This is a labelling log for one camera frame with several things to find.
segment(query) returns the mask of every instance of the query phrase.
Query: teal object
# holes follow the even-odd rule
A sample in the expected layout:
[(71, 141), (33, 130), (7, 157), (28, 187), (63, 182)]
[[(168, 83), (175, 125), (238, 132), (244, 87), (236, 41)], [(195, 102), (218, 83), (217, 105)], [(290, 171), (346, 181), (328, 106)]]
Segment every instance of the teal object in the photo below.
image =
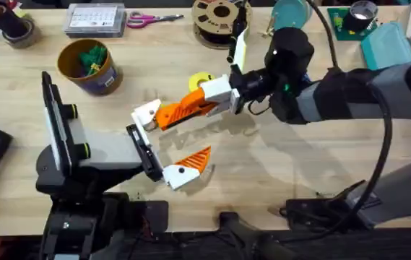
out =
[(361, 42), (369, 69), (411, 62), (411, 47), (398, 22), (382, 24)]
[(305, 0), (278, 0), (272, 8), (274, 30), (283, 27), (302, 28), (312, 15), (312, 8)]

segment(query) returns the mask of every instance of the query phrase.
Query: label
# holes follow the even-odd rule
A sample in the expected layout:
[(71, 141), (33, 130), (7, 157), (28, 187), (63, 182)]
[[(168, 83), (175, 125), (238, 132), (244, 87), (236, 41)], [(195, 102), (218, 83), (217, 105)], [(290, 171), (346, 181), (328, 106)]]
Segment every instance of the label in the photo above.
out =
[(70, 27), (112, 27), (117, 7), (77, 7), (72, 14)]
[(104, 74), (86, 82), (79, 82), (79, 86), (92, 94), (103, 94), (117, 78), (117, 71), (111, 66)]

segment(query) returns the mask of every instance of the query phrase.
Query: green circuit board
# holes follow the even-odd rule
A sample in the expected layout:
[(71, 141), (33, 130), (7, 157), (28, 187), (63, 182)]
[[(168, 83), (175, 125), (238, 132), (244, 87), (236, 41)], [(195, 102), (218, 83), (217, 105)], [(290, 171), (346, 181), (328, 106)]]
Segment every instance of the green circuit board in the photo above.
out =
[(372, 23), (362, 32), (353, 32), (349, 30), (343, 30), (343, 17), (350, 11), (348, 7), (342, 8), (327, 8), (329, 13), (330, 22), (334, 26), (335, 36), (337, 40), (364, 40), (367, 35), (373, 32), (377, 28), (376, 21)]

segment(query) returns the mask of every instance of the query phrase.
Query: yellow ring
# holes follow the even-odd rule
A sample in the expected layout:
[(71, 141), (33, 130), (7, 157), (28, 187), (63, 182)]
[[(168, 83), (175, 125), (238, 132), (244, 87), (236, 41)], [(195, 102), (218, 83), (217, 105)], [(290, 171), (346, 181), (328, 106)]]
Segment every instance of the yellow ring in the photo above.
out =
[(77, 118), (77, 109), (75, 109), (75, 104), (72, 104), (72, 111), (74, 111), (74, 119)]
[(198, 72), (189, 77), (189, 91), (193, 92), (199, 89), (199, 85), (202, 82), (207, 82), (209, 80), (215, 79), (213, 75), (208, 72)]
[(83, 144), (85, 146), (85, 152), (87, 154), (87, 159), (90, 158), (90, 148), (88, 147), (87, 143)]

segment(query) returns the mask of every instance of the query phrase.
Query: orange gripper jaw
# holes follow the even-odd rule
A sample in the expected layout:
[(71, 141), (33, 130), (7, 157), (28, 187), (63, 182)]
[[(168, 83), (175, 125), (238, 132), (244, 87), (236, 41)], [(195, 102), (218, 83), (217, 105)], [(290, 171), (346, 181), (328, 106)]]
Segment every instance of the orange gripper jaw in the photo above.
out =
[(161, 107), (155, 114), (155, 120), (160, 129), (164, 131), (194, 116), (203, 116), (216, 105), (216, 103), (206, 102), (204, 90), (199, 88), (184, 97), (181, 103)]
[(201, 151), (196, 152), (193, 155), (182, 159), (181, 161), (176, 162), (175, 164), (190, 168), (196, 168), (200, 173), (202, 173), (207, 166), (211, 151), (212, 147), (207, 147)]

